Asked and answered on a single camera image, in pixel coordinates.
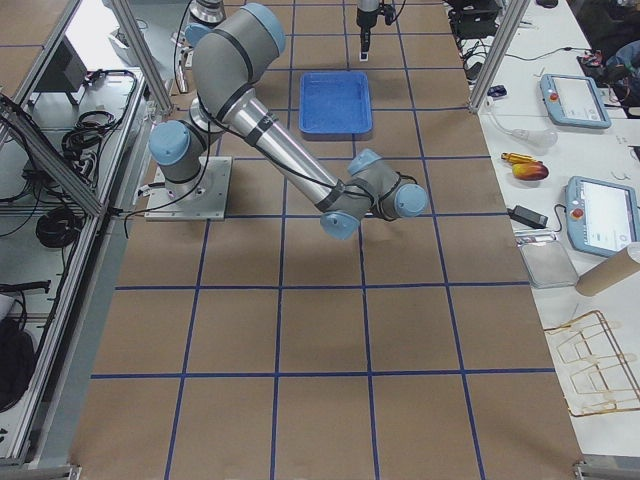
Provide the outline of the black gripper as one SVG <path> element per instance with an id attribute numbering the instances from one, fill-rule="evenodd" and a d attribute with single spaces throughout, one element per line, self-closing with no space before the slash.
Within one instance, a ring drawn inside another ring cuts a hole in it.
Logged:
<path id="1" fill-rule="evenodd" d="M 360 29 L 360 52 L 367 53 L 370 51 L 371 30 L 377 23 L 379 16 L 378 0 L 358 0 L 356 11 L 356 24 Z"/>

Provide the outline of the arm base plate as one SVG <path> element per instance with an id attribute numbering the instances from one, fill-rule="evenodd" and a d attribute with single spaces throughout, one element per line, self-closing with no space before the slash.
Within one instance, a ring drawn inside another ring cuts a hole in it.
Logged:
<path id="1" fill-rule="evenodd" d="M 225 219 L 233 158 L 201 156 L 199 161 L 204 173 L 182 185 L 167 182 L 156 168 L 154 181 L 163 186 L 150 191 L 144 213 L 148 221 Z"/>

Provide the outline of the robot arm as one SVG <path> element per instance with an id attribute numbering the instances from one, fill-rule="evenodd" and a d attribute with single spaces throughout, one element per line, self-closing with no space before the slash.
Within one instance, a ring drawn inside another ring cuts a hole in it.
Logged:
<path id="1" fill-rule="evenodd" d="M 273 37 L 279 53 L 286 46 L 282 25 L 274 14 L 264 5 L 248 3 L 244 6 L 252 13 Z M 200 39 L 211 33 L 226 20 L 223 1 L 191 1 L 187 6 L 189 22 L 184 29 L 187 42 L 195 47 Z M 398 13 L 393 5 L 385 1 L 358 1 L 356 24 L 360 30 L 359 60 L 365 62 L 369 58 L 371 45 L 371 30 L 376 26 L 378 18 L 382 16 L 386 25 L 397 21 Z"/>
<path id="2" fill-rule="evenodd" d="M 156 126 L 149 150 L 175 197 L 193 193 L 205 167 L 200 158 L 230 133 L 260 152 L 320 211 L 324 231 L 349 238 L 366 215 L 386 221 L 417 217 L 428 194 L 411 176 L 393 170 L 370 149 L 349 164 L 350 177 L 332 175 L 256 96 L 255 83 L 284 51 L 275 14 L 248 3 L 217 26 L 199 25 L 192 74 L 196 97 L 181 120 Z"/>

